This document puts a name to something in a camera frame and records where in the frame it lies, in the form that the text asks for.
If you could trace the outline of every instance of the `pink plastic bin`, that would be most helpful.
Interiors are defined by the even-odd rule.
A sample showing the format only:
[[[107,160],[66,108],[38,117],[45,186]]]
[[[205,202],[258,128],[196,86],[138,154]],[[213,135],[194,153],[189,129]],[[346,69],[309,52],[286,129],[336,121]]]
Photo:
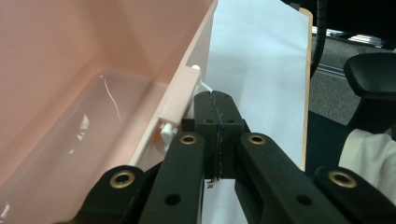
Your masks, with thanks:
[[[205,78],[216,4],[0,2],[0,223],[68,220],[105,171],[163,159],[161,127],[177,131]]]

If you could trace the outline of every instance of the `beige fabric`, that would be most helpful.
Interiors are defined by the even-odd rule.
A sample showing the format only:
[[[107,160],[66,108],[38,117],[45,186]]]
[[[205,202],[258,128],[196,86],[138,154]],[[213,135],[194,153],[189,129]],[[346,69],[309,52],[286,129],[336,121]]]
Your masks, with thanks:
[[[346,139],[339,166],[360,175],[396,204],[396,142],[387,134],[354,130]]]

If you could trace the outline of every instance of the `black hole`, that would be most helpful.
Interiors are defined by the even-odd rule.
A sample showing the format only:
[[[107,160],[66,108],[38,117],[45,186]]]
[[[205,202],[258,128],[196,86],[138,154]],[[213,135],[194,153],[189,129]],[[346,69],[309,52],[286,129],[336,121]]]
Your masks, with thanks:
[[[300,204],[303,204],[303,205],[311,205],[312,204],[312,200],[308,196],[303,195],[303,194],[297,195],[296,199],[297,199],[297,202],[299,202]]]
[[[187,142],[187,143],[191,143],[191,142],[194,141],[194,138],[193,138],[193,137],[190,137],[190,136],[187,136],[187,137],[184,137],[183,140],[184,140],[185,142]]]
[[[335,175],[334,178],[344,184],[349,183],[349,179],[344,175]]]
[[[258,142],[258,143],[262,142],[262,138],[257,137],[257,136],[256,137],[252,137],[251,140],[253,140],[254,142]]]
[[[125,183],[126,181],[128,181],[129,180],[129,176],[128,175],[119,175],[119,176],[117,176],[117,178],[116,178],[116,182],[118,183],[118,184],[123,184],[123,183]]]
[[[165,203],[168,205],[176,205],[178,203],[180,203],[180,195],[178,194],[169,194],[168,196],[166,196],[165,198]]]

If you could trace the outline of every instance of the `black cable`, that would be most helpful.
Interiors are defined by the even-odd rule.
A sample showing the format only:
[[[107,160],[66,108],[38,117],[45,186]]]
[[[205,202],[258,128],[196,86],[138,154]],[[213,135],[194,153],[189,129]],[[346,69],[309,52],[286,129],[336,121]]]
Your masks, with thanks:
[[[320,58],[324,50],[327,32],[327,0],[318,0],[317,11],[317,41],[315,44],[314,57],[311,62],[311,78],[317,71]]]

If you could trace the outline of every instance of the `black chair seat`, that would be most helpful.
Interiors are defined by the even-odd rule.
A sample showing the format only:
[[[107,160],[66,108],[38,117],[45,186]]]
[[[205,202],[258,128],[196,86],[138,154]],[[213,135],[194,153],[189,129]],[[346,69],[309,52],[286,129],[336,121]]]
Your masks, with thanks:
[[[359,97],[396,101],[396,53],[356,55],[346,61],[344,73]]]

